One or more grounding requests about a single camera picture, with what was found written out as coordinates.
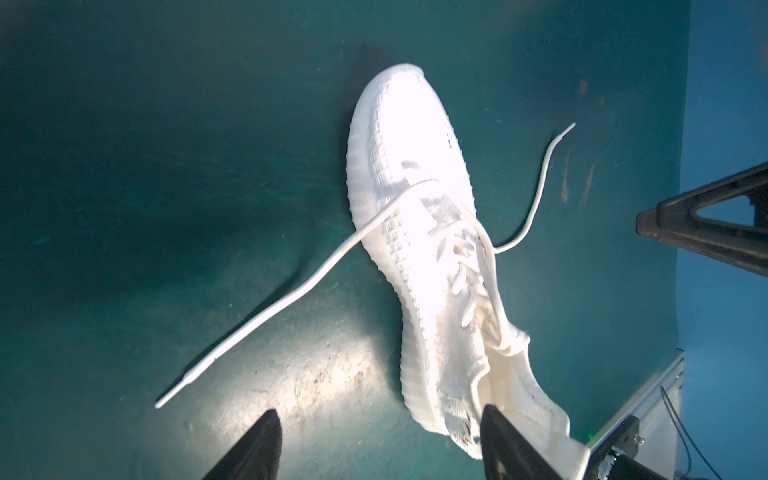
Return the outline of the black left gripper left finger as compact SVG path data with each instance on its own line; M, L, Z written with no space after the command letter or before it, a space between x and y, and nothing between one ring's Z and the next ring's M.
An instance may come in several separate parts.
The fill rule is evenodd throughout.
M204 476L204 479L275 480L283 430L278 412L269 409Z

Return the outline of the white shoelace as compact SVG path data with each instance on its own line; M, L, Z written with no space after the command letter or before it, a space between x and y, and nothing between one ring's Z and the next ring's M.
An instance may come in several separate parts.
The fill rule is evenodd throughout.
M441 192L445 194L453 204L462 211L462 216L473 225L473 228L477 232L481 240L486 243L485 252L490 255L489 263L495 263L495 257L501 253L509 251L519 245L529 233L533 220L538 211L541 198L546 184L546 177L549 169L550 160L557 145L563 140L563 138L570 133L576 126L575 123L571 123L562 133L558 134L548 145L544 158L542 160L541 171L539 175L539 182L534 195L534 200L529 209L528 216L516 237L501 246L494 246L491 244L490 237L483 225L477 220L477 218L468 212L465 206L460 202L458 197L452 192L447 190L445 184L439 180L425 180L419 182L413 186L408 187L404 193L396 196L391 203L389 203L381 212L377 213L369 222L367 222L362 229L353 233L348 237L322 264L321 266L302 284L296 289L292 290L287 295L283 296L260 313L249 318L243 325L237 327L230 335L218 342L213 349L205 354L198 362L190 367L184 375L164 393L154 403L156 409L160 409L165 406L171 399L174 398L179 392L181 392L186 386L196 381L210 366L212 366L219 358L225 355L234 346L244 340L247 336L253 333L257 328L272 319L274 316L291 306L298 301L304 295L308 294L315 286L317 286L321 280L349 253L356 245L358 245L368 234L373 232L397 209L402 207L402 204L411 199L420 200L427 194L434 192Z

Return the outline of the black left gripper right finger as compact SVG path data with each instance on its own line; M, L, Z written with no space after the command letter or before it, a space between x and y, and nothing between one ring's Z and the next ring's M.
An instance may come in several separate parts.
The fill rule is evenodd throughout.
M480 433L487 480L562 479L496 406L484 407Z

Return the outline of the white knit sneaker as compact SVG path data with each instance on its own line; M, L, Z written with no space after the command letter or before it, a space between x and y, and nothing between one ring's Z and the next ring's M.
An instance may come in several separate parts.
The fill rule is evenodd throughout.
M561 478L582 478L588 449L538 384L529 336L506 315L497 249L477 219L447 113L419 67L390 67L365 87L346 172L355 228L401 303L400 383L412 418L477 459L482 413L493 405Z

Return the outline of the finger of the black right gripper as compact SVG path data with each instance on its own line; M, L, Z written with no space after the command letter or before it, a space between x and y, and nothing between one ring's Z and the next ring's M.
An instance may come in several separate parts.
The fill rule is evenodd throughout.
M747 224L703 217L699 211L745 197ZM761 276L767 275L767 165L762 163L668 198L637 215L636 233Z

